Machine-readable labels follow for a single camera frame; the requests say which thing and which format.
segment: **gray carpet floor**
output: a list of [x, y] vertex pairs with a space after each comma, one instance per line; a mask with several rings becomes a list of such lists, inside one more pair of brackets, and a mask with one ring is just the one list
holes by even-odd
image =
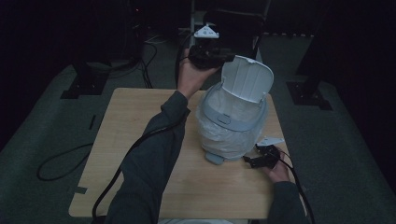
[[[177, 44], [156, 41], [158, 54], [148, 68], [152, 85], [157, 89], [174, 89]], [[266, 36], [262, 41], [261, 55], [263, 63], [275, 74], [270, 93], [316, 221], [319, 224], [394, 224], [396, 197], [377, 168], [335, 87], [328, 83], [319, 85], [332, 111], [320, 110], [317, 106], [295, 105], [291, 100], [286, 82], [306, 79], [295, 76], [295, 71], [309, 43], [310, 38], [305, 37]], [[153, 52], [152, 47], [145, 47], [146, 61]], [[68, 215], [84, 164], [67, 177], [53, 182], [38, 180], [36, 169], [51, 155], [94, 141], [100, 122], [91, 126], [92, 117], [103, 117], [116, 88], [145, 86], [140, 70], [118, 72], [110, 75], [102, 95], [60, 99], [75, 75], [69, 66], [52, 80], [0, 154], [0, 216], [10, 224], [91, 222], [89, 217]], [[204, 89], [218, 81], [219, 75], [212, 77]], [[89, 150], [90, 147], [84, 147], [49, 163], [44, 167], [43, 175], [62, 174]]]

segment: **dark gray sleeve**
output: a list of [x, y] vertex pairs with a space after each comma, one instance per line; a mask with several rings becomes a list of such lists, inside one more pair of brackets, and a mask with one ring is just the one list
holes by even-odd
[[157, 223], [163, 191], [179, 155], [190, 110], [187, 99], [175, 93], [148, 123], [145, 133], [183, 120], [176, 128], [158, 133], [135, 148], [122, 162], [124, 176], [107, 212], [106, 223]]
[[275, 183], [268, 224], [308, 223], [297, 186], [287, 181]]

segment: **table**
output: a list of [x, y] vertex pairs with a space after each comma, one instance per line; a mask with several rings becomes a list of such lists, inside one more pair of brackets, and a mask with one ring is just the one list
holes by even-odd
[[[160, 112], [174, 90], [116, 89], [108, 105], [92, 152], [69, 207], [72, 217], [90, 217], [93, 204], [115, 174], [131, 145], [141, 136], [149, 119]], [[266, 218], [273, 199], [272, 184], [260, 170], [243, 160], [218, 166], [205, 159], [201, 148], [195, 108], [204, 92], [189, 102], [191, 114], [179, 158], [163, 194], [161, 218]], [[271, 98], [262, 137], [283, 138]], [[278, 144], [288, 152], [286, 143]], [[122, 175], [102, 200], [97, 215], [105, 215], [120, 188]]]

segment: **open lid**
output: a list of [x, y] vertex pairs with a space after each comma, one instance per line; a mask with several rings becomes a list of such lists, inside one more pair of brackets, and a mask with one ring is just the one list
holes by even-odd
[[259, 103], [271, 90], [274, 73], [266, 65], [235, 55], [233, 62], [225, 63], [221, 71], [222, 88], [243, 100]]

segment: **black cable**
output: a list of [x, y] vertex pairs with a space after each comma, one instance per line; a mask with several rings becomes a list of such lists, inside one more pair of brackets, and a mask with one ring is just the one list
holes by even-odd
[[75, 167], [73, 167], [71, 170], [69, 170], [68, 172], [66, 172], [66, 173], [63, 174], [63, 175], [59, 175], [59, 176], [52, 177], [52, 178], [46, 178], [46, 177], [43, 177], [43, 176], [41, 175], [41, 170], [42, 170], [43, 166], [44, 166], [45, 164], [47, 164], [47, 162], [52, 161], [53, 159], [56, 159], [56, 158], [58, 158], [58, 157], [61, 157], [61, 156], [64, 155], [64, 154], [67, 154], [67, 153], [70, 153], [70, 152], [75, 151], [75, 150], [77, 150], [77, 149], [80, 149], [80, 148], [82, 148], [82, 147], [89, 147], [89, 146], [93, 146], [93, 143], [89, 143], [89, 144], [82, 145], [82, 146], [79, 146], [79, 147], [73, 147], [73, 148], [71, 148], [71, 149], [69, 149], [69, 150], [67, 150], [67, 151], [65, 151], [65, 152], [62, 152], [62, 153], [59, 153], [59, 154], [56, 154], [56, 155], [53, 155], [53, 156], [48, 157], [47, 159], [45, 159], [45, 160], [38, 166], [38, 168], [37, 168], [37, 170], [36, 170], [36, 172], [35, 172], [35, 175], [37, 176], [37, 178], [38, 178], [39, 180], [42, 180], [42, 181], [54, 181], [54, 180], [62, 179], [62, 178], [64, 178], [64, 177], [67, 176], [67, 175], [70, 175], [73, 171], [75, 171], [75, 170], [76, 170], [76, 169], [77, 169], [77, 168], [78, 168], [78, 167], [90, 156], [90, 153], [91, 153], [91, 152], [88, 152], [88, 153], [84, 156], [84, 158], [82, 158], [82, 160], [81, 160]]
[[[151, 132], [145, 133], [143, 134], [139, 139], [137, 139], [134, 144], [129, 148], [128, 152], [126, 153], [126, 155], [124, 156], [124, 159], [128, 156], [129, 153], [131, 153], [132, 150], [134, 150], [136, 147], [139, 147], [140, 144], [142, 144], [142, 142], [144, 142], [146, 139], [150, 138], [151, 136], [157, 134], [157, 133], [164, 133], [167, 132], [169, 130], [172, 130], [173, 128], [175, 128], [177, 125], [179, 125], [183, 120], [185, 119], [185, 117], [182, 117], [180, 120], [178, 120], [175, 123], [169, 124], [167, 126], [158, 128], [156, 130], [153, 130]], [[92, 223], [101, 223], [106, 216], [97, 216], [96, 215], [96, 210], [97, 207], [99, 206], [99, 203], [105, 198], [105, 196], [107, 195], [107, 193], [111, 190], [111, 188], [113, 187], [114, 183], [116, 183], [119, 175], [121, 172], [121, 168], [119, 166], [119, 168], [117, 169], [117, 172], [114, 174], [113, 178], [111, 179], [110, 183], [108, 183], [107, 187], [105, 188], [105, 190], [101, 193], [101, 195], [99, 196], [99, 198], [96, 200], [95, 204], [93, 205], [92, 208]]]
[[[280, 151], [281, 153], [285, 154], [286, 156], [288, 156], [288, 157], [290, 158], [290, 160], [291, 160], [291, 157], [290, 157], [286, 152], [284, 152], [284, 151], [282, 151], [282, 150], [279, 150], [279, 151]], [[311, 205], [309, 204], [309, 201], [308, 201], [308, 199], [306, 198], [305, 193], [303, 192], [303, 188], [301, 187], [300, 180], [299, 180], [299, 178], [298, 178], [298, 176], [297, 176], [297, 173], [296, 173], [296, 171], [294, 170], [294, 168], [291, 167], [290, 165], [288, 165], [287, 162], [285, 162], [285, 161], [283, 161], [282, 159], [280, 159], [277, 155], [275, 155], [275, 154], [273, 154], [273, 153], [271, 153], [271, 152], [268, 152], [268, 154], [270, 154], [271, 156], [277, 158], [279, 161], [283, 162], [283, 163], [291, 170], [291, 173], [293, 174], [294, 180], [295, 180], [295, 182], [296, 182], [295, 184], [296, 184], [296, 186], [297, 186], [297, 189], [298, 189], [298, 191], [300, 192], [301, 197], [303, 198], [304, 204], [305, 204], [305, 206], [306, 206], [306, 210], [308, 210], [308, 215], [309, 215], [309, 217], [311, 218], [311, 223], [312, 223], [312, 224], [316, 224], [315, 218], [314, 218], [314, 213], [312, 212]]]
[[183, 54], [184, 51], [184, 45], [186, 44], [186, 41], [193, 35], [193, 33], [190, 33], [186, 36], [186, 38], [181, 42], [180, 46], [178, 47], [177, 51], [177, 56], [176, 56], [176, 62], [175, 62], [175, 82], [176, 82], [176, 87], [178, 83], [178, 68], [180, 66], [180, 57]]

